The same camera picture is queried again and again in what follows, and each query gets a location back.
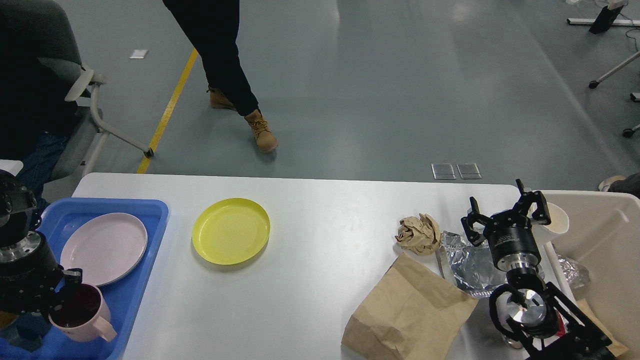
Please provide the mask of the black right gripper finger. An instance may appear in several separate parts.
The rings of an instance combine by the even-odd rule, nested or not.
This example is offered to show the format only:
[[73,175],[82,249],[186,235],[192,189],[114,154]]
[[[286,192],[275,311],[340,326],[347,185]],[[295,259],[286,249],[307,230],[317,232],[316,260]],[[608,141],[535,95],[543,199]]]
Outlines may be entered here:
[[483,232],[478,232],[474,229],[475,224],[486,226],[489,223],[489,217],[482,214],[479,209],[479,205],[475,197],[470,197],[470,209],[467,215],[461,218],[462,229],[467,237],[467,240],[474,247],[480,246],[486,237]]
[[516,215],[519,223],[522,224],[539,224],[550,225],[550,210],[547,205],[547,199],[539,190],[527,189],[520,178],[515,180],[519,191],[519,199],[514,203],[512,212]]

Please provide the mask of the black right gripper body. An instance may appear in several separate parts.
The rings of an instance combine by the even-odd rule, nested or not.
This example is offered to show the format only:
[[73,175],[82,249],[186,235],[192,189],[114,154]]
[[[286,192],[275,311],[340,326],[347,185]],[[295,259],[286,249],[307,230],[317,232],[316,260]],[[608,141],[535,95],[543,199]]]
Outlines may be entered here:
[[503,272],[517,268],[536,269],[541,255],[528,215],[500,212],[489,217],[483,235],[496,269]]

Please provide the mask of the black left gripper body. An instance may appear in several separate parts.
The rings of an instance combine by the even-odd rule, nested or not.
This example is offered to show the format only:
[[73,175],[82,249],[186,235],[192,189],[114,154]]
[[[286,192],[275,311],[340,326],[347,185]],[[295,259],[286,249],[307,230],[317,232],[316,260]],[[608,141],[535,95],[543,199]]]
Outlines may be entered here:
[[3,312],[47,316],[48,275],[58,263],[44,234],[29,232],[15,244],[3,246],[0,255],[0,305]]

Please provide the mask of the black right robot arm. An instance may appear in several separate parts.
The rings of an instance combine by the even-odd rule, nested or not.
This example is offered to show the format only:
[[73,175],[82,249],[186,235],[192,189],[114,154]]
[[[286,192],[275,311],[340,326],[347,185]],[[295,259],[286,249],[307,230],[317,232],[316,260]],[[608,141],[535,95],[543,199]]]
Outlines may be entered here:
[[489,296],[489,317],[496,330],[521,344],[530,360],[613,360],[610,337],[564,294],[543,280],[535,225],[553,225],[544,194],[516,180],[519,198],[511,208],[490,216],[478,201],[461,218],[467,240],[487,244],[493,267],[506,276]]

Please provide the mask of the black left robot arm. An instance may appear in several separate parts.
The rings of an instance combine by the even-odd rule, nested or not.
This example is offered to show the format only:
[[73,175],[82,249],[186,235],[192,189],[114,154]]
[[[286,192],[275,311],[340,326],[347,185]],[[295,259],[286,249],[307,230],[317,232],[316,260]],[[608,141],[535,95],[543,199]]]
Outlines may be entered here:
[[37,230],[41,217],[30,189],[6,170],[1,171],[0,188],[1,310],[47,318],[77,293],[83,270],[58,263],[46,236]]

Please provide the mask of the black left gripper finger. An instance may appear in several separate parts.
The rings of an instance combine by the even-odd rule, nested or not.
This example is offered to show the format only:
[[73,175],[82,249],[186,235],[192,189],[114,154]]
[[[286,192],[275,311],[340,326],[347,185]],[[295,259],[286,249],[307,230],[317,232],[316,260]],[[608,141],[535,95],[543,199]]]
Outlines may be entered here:
[[81,268],[55,268],[47,276],[47,310],[59,310],[83,283]]

